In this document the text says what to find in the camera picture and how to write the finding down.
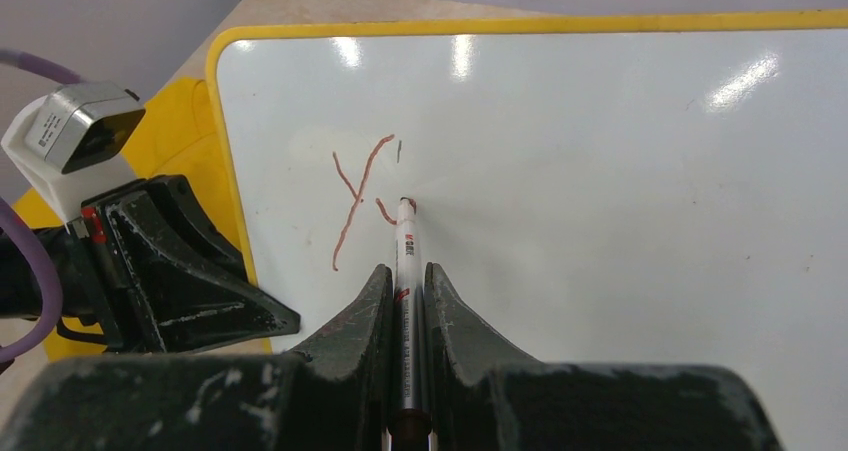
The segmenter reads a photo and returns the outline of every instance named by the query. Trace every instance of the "white board surface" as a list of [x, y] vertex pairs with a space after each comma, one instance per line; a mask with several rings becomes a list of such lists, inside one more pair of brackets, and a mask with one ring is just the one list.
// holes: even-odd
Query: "white board surface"
[[[217, 69], [259, 285], [303, 316], [276, 351], [394, 262], [374, 199], [406, 195], [537, 358], [723, 365], [788, 449], [848, 441], [846, 31], [245, 40]], [[334, 272], [332, 153], [356, 188], [390, 134]]]

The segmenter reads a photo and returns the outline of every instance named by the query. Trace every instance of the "purple cable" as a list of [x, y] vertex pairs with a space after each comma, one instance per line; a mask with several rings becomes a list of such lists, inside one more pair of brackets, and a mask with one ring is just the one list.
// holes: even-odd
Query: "purple cable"
[[60, 64], [17, 49], [0, 48], [0, 63], [52, 79], [59, 84], [76, 84], [84, 81], [82, 76]]
[[41, 289], [41, 317], [26, 336], [0, 348], [0, 363], [3, 363], [38, 346], [53, 331], [59, 318], [62, 317], [62, 285], [59, 283], [59, 274], [47, 250], [29, 226], [24, 224], [15, 210], [2, 198], [0, 198], [0, 228], [24, 255]]

